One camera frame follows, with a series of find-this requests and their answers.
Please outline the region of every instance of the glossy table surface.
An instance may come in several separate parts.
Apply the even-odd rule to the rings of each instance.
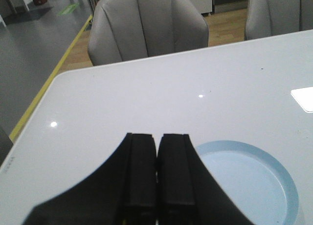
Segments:
[[[313,31],[70,71],[57,76],[0,168],[0,224],[81,181],[127,132],[245,142],[293,178],[313,221]]]

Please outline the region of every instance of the gray chair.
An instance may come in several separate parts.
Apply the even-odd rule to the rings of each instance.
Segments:
[[[9,136],[4,132],[0,126],[0,165],[2,165],[4,159],[8,155],[9,151],[12,148],[12,141]]]
[[[248,0],[245,39],[313,29],[313,0]]]
[[[190,0],[100,0],[88,52],[103,65],[207,44],[208,26]]]

